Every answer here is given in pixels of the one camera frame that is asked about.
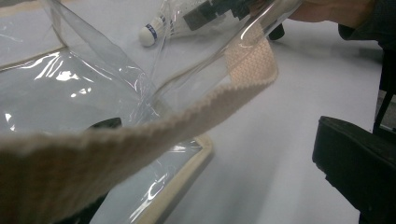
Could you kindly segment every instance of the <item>dark fabric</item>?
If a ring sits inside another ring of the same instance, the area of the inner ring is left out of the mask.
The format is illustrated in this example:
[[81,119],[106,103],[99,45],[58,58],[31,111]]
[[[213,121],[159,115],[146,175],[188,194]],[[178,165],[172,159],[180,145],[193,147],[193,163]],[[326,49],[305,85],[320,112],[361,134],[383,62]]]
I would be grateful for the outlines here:
[[396,1],[376,0],[371,17],[357,29],[338,26],[345,40],[376,40],[383,49],[396,51]]

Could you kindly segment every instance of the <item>woven texture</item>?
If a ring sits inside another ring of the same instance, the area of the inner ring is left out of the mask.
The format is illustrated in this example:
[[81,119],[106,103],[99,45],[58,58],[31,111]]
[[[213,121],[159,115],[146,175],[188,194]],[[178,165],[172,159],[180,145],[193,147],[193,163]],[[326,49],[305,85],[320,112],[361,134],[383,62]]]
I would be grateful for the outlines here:
[[0,223],[51,223],[68,217],[161,156],[220,124],[277,76],[261,27],[249,48],[236,38],[225,57],[232,83],[184,112],[136,128],[0,139]]

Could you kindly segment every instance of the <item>hand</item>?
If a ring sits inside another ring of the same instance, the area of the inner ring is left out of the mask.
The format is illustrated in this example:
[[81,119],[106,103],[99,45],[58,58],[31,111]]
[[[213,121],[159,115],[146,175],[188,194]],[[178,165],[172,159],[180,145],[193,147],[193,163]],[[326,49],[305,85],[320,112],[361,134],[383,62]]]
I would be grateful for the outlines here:
[[306,0],[290,16],[296,21],[334,21],[359,27],[373,12],[375,0]]

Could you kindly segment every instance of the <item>plastic sheet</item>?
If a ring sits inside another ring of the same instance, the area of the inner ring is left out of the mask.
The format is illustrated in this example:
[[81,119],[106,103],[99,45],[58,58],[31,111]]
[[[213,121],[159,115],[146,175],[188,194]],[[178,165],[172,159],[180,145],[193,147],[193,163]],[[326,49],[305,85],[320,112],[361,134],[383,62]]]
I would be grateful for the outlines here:
[[[111,118],[140,127],[177,115],[215,87],[232,82],[228,75],[233,67],[224,57],[227,50],[238,52],[233,66],[244,61],[300,4],[299,0],[40,2],[6,7],[0,3],[1,12],[7,12],[0,15],[2,135],[81,133]],[[128,207],[111,222],[137,221],[197,149],[200,146],[192,140],[180,143],[125,182],[144,186],[128,196]],[[159,166],[168,162],[169,155],[172,164]],[[117,193],[110,192],[107,202],[114,202],[111,195]],[[106,204],[102,210],[112,206]],[[104,220],[100,214],[94,223]]]

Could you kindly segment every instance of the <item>white table surface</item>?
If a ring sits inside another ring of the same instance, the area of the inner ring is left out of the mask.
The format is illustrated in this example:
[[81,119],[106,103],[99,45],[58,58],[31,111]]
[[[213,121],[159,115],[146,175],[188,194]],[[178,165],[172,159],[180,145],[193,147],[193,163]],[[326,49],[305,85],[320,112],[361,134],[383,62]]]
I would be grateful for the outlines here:
[[371,131],[380,48],[342,40],[330,22],[284,27],[271,44],[278,80],[208,132],[215,156],[166,223],[358,223],[311,157],[320,116]]

